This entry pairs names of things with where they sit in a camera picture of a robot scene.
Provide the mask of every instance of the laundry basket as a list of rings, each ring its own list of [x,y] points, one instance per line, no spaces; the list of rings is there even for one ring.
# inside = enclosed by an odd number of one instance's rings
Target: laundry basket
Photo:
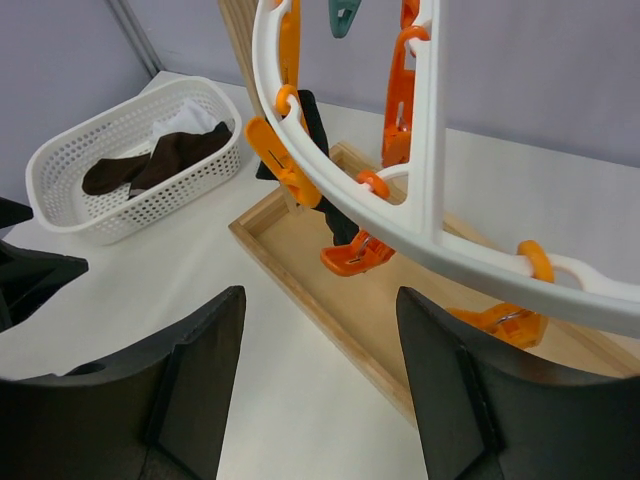
[[[99,159],[148,152],[153,123],[175,116],[186,99],[233,132],[222,149],[131,200],[128,185],[105,195],[84,193],[82,180]],[[205,78],[174,80],[138,95],[49,140],[31,157],[26,182],[35,217],[53,232],[97,245],[116,242],[231,178],[240,167],[241,128],[231,100]]]

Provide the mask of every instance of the white table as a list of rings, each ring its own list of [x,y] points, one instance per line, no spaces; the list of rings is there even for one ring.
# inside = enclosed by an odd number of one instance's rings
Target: white table
[[[245,89],[221,86],[250,118]],[[347,109],[321,110],[334,138],[354,120]],[[426,478],[418,432],[229,232],[231,221],[276,188],[254,178],[257,158],[246,144],[242,153],[245,165],[232,180],[112,246],[60,237],[35,221],[15,227],[6,241],[84,257],[90,269],[0,335],[0,376],[64,374],[180,320],[229,285],[244,285],[245,330],[218,478]]]

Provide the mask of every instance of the white plastic basket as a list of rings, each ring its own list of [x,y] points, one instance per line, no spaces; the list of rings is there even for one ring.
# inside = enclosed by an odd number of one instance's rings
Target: white plastic basket
[[[640,285],[608,278],[589,264],[549,254],[554,270],[573,276],[580,289],[531,278],[530,262],[477,245],[442,229],[444,212],[445,0],[420,0],[413,25],[430,32],[429,42],[408,44],[416,56],[411,161],[378,172],[383,180],[407,177],[406,200],[392,205],[328,161],[300,123],[294,95],[284,118],[276,110],[283,87],[281,24],[293,0],[259,0],[253,29],[253,72],[267,120],[316,187],[361,228],[425,267],[501,300],[589,327],[640,338]]]
[[[148,152],[153,122],[175,116],[193,99],[233,132],[215,154],[127,200],[124,185],[106,195],[82,191],[82,179],[101,158]],[[47,229],[106,245],[149,225],[231,178],[240,168],[240,114],[213,82],[174,80],[128,100],[49,140],[31,157],[26,182],[35,217]]]

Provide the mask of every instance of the white cloth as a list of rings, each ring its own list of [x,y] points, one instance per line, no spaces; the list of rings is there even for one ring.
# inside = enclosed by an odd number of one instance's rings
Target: white cloth
[[[164,122],[153,122],[151,132],[151,151],[156,148],[156,144],[160,137],[168,135],[169,133],[184,132],[184,133],[208,133],[211,132],[218,120],[213,118],[209,112],[200,106],[195,100],[191,98],[186,99],[178,114],[175,117],[171,117]]]

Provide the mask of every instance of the wooden stand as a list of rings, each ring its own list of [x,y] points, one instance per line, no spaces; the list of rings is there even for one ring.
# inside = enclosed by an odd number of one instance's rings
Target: wooden stand
[[[355,176],[372,168],[363,154],[345,143],[331,149],[331,159]],[[404,193],[392,189],[392,198]],[[322,214],[305,210],[291,215],[281,190],[268,195],[229,228],[258,263],[315,321],[320,329],[412,422],[413,405],[400,347],[395,298],[400,286],[413,287],[443,307],[482,310],[497,303],[396,254],[365,274],[342,278],[320,261],[331,245]],[[478,232],[450,214],[445,229],[489,245]],[[601,333],[552,320],[542,343],[529,350],[545,359],[610,376],[640,372],[640,360]]]
[[[260,105],[258,91],[256,90],[251,61],[251,37],[258,0],[218,0],[218,6],[220,7],[220,14],[224,24],[227,27],[227,33],[229,34],[242,78],[244,78],[253,111],[257,117],[264,117],[264,111],[262,110],[262,105]],[[289,191],[284,186],[280,186],[280,190],[289,212],[294,215],[301,213],[303,211],[302,207],[297,204]]]

